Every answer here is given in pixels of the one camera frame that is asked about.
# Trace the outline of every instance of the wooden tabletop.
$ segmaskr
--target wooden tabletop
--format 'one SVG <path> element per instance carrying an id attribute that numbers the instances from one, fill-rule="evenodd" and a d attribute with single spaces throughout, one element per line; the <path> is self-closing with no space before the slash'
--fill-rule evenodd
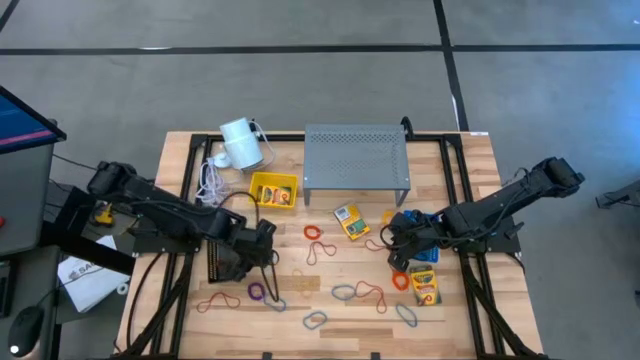
<path id="1" fill-rule="evenodd" d="M 170 132 L 164 144 L 156 184 L 179 195 L 188 153 L 191 132 Z M 462 133 L 465 158 L 475 199 L 487 196 L 500 188 L 500 177 L 493 156 L 491 142 L 486 135 Z M 435 264 L 443 303 L 417 307 L 411 291 L 398 291 L 391 282 L 387 265 L 387 251 L 372 252 L 364 247 L 366 239 L 379 243 L 377 234 L 386 210 L 420 209 L 435 212 L 449 205 L 442 161 L 437 144 L 411 142 L 407 144 L 412 189 L 401 209 L 394 208 L 392 191 L 315 191 L 311 205 L 304 206 L 301 183 L 304 160 L 303 142 L 274 142 L 277 158 L 267 169 L 272 172 L 298 176 L 298 199 L 295 209 L 264 209 L 260 216 L 278 226 L 274 235 L 274 249 L 280 254 L 276 266 L 280 295 L 287 302 L 285 312 L 278 313 L 261 302 L 252 301 L 247 285 L 262 281 L 260 270 L 254 268 L 240 283 L 209 284 L 207 282 L 206 251 L 195 257 L 193 277 L 180 347 L 181 358 L 256 358 L 265 351 L 274 358 L 368 358 L 371 352 L 380 352 L 383 358 L 475 358 L 467 303 L 464 294 L 458 257 L 451 250 L 441 251 Z M 453 149 L 450 158 L 456 178 L 458 198 L 462 187 L 458 176 Z M 214 144 L 213 152 L 219 150 Z M 265 157 L 269 151 L 264 150 Z M 223 176 L 233 179 L 232 170 Z M 193 177 L 191 194 L 197 176 Z M 247 190 L 250 175 L 233 190 Z M 332 211 L 348 201 L 355 201 L 371 226 L 369 236 L 350 241 L 341 230 Z M 233 198 L 228 207 L 245 215 L 253 224 L 252 204 L 246 198 Z M 317 225 L 324 234 L 321 241 L 337 247 L 337 254 L 329 257 L 319 252 L 317 264 L 306 263 L 310 241 L 303 236 L 306 225 Z M 131 289 L 120 324 L 117 343 L 125 347 L 127 317 L 142 273 L 154 255 L 137 259 Z M 135 337 L 147 324 L 158 306 L 166 255 L 156 263 L 144 284 L 138 301 L 134 321 Z M 503 254 L 488 254 L 490 276 L 497 307 L 520 338 L 534 351 L 542 351 L 533 310 L 522 269 Z M 359 280 L 382 287 L 388 310 L 376 312 L 377 297 L 371 294 L 360 299 L 342 302 L 331 296 L 337 284 L 354 285 Z M 196 311 L 196 305 L 213 293 L 224 291 L 240 298 L 236 309 L 225 306 L 216 298 L 206 313 Z M 419 319 L 412 328 L 398 316 L 395 305 L 410 307 Z M 329 320 L 316 330 L 308 330 L 302 319 L 313 311 L 325 312 Z M 487 351 L 493 351 L 488 320 L 480 310 Z M 173 310 L 165 323 L 162 350 L 168 351 L 173 326 Z"/>

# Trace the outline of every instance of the gray floor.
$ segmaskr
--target gray floor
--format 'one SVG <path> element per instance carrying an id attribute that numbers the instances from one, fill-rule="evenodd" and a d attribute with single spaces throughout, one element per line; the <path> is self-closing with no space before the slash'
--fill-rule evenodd
<path id="1" fill-rule="evenodd" d="M 631 0 L 444 0 L 444 8 L 455 45 L 640 43 L 640 4 Z M 437 44 L 435 19 L 429 0 L 21 0 L 0 48 Z M 503 178 L 547 156 L 587 177 L 578 194 L 517 216 L 545 351 L 637 358 L 639 210 L 599 210 L 594 197 L 640 177 L 640 53 L 455 60 L 470 129 L 491 134 Z M 440 53 L 5 56 L 0 83 L 60 121 L 69 139 L 58 154 L 94 164 L 108 154 L 149 177 L 166 131 L 216 129 L 240 116 L 268 130 L 405 115 L 421 130 L 458 126 Z M 78 186 L 90 175 L 58 162 L 52 170 Z M 120 314 L 103 313 L 64 327 L 61 358 L 109 352 Z"/>

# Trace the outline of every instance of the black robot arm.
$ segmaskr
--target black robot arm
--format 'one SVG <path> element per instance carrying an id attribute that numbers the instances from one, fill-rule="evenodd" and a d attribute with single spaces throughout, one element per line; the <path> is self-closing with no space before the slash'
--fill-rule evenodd
<path id="1" fill-rule="evenodd" d="M 254 265 L 272 262 L 274 224 L 262 219 L 249 229 L 244 216 L 183 201 L 138 176 L 131 165 L 100 162 L 87 190 L 100 200 L 128 204 L 175 241 L 199 244 L 204 239 L 231 249 L 221 279 L 240 281 Z"/>
<path id="2" fill-rule="evenodd" d="M 409 259 L 421 251 L 486 241 L 506 217 L 540 198 L 569 196 L 583 181 L 584 176 L 564 159 L 552 157 L 482 200 L 452 205 L 433 216 L 416 210 L 414 220 L 397 213 L 388 225 L 393 233 L 388 262 L 396 270 L 406 271 Z"/>

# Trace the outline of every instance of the computer monitor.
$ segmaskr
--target computer monitor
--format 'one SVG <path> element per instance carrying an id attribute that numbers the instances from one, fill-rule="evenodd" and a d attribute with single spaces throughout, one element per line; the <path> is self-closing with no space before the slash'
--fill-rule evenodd
<path id="1" fill-rule="evenodd" d="M 0 154 L 66 139 L 53 122 L 0 86 Z"/>

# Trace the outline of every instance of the white paper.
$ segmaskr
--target white paper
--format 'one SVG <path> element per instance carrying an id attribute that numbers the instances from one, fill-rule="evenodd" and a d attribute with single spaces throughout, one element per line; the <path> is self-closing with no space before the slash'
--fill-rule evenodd
<path id="1" fill-rule="evenodd" d="M 103 236 L 96 242 L 116 249 L 116 243 L 111 235 Z M 109 269 L 100 269 L 102 267 L 72 256 L 58 264 L 58 277 L 63 284 L 89 272 L 80 279 L 65 285 L 78 312 L 88 311 L 114 291 L 118 285 L 129 281 L 128 275 Z"/>

